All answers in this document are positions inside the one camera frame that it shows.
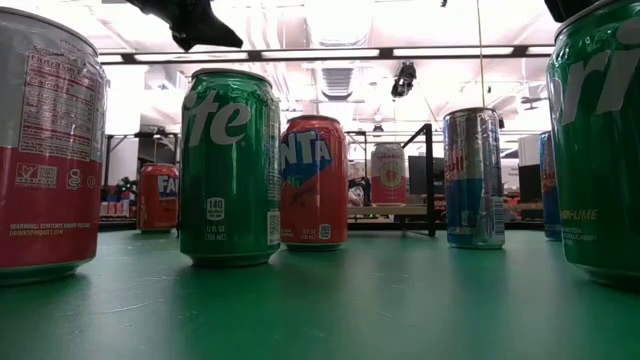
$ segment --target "white and red can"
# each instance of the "white and red can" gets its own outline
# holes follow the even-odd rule
[[[402,206],[407,203],[404,150],[397,143],[377,143],[371,154],[371,203]]]
[[[140,171],[138,229],[170,231],[178,225],[178,170],[170,164],[146,164]]]
[[[96,254],[106,77],[75,31],[0,8],[0,285]]]

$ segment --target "ceiling light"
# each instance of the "ceiling light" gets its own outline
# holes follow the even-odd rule
[[[553,46],[530,46],[527,49],[527,54],[551,56],[551,53],[553,53],[553,49]]]
[[[303,69],[344,69],[344,68],[353,68],[353,69],[370,69],[373,68],[374,65],[371,62],[360,62],[360,61],[318,61],[318,62],[307,62],[302,63],[300,65]]]
[[[299,50],[299,51],[263,51],[264,59],[322,59],[322,58],[349,58],[349,57],[377,57],[378,49],[336,49],[336,50]]]
[[[101,64],[109,64],[109,63],[121,63],[122,57],[120,55],[100,55],[98,56],[98,61]]]
[[[186,54],[148,54],[134,55],[138,61],[206,61],[206,60],[244,60],[246,52],[186,53]]]
[[[513,52],[510,46],[504,47],[483,47],[483,55],[508,55]],[[479,47],[462,48],[416,48],[416,49],[395,49],[393,56],[480,56]]]

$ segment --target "ceiling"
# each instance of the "ceiling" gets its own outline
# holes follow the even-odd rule
[[[166,24],[122,0],[0,0],[0,4],[57,20],[88,37],[103,55],[180,51]],[[542,0],[480,0],[482,43],[475,5],[475,0],[449,0],[445,8],[440,7],[440,0],[212,2],[215,14],[245,40],[246,49],[304,49],[347,43],[362,47],[553,44],[558,25]],[[220,49],[197,46],[191,52],[211,50]],[[523,96],[546,97],[546,63],[544,58],[484,59],[482,64],[475,59],[419,60],[415,61],[416,86],[408,96],[397,100],[390,90],[398,61],[216,66],[267,76],[281,101],[283,120],[303,112],[320,113],[337,117],[348,130],[369,131],[373,123],[380,122],[385,131],[411,132],[424,122],[432,122],[438,129],[447,112],[484,104],[499,110],[506,129],[518,134],[518,130],[550,127],[546,100],[532,105],[521,103]],[[178,128],[184,89],[177,80],[181,76],[176,74],[188,79],[205,66],[152,65],[147,72],[143,124]],[[328,101],[323,95],[333,86],[327,75],[341,74],[335,68],[351,69],[347,84],[352,95],[348,102]]]

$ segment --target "nutrition facts label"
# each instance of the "nutrition facts label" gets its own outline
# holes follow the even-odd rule
[[[272,109],[269,114],[268,142],[265,146],[266,156],[270,159],[267,164],[272,164],[267,169],[267,197],[271,201],[280,201],[280,159],[277,147],[280,146],[280,116],[277,108]]]
[[[20,151],[89,161],[97,85],[86,68],[29,53]]]

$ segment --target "green tabletop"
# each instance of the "green tabletop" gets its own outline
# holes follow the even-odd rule
[[[175,235],[100,235],[78,275],[0,288],[0,359],[640,359],[640,296],[541,232],[504,250],[351,232],[331,253],[190,267]]]

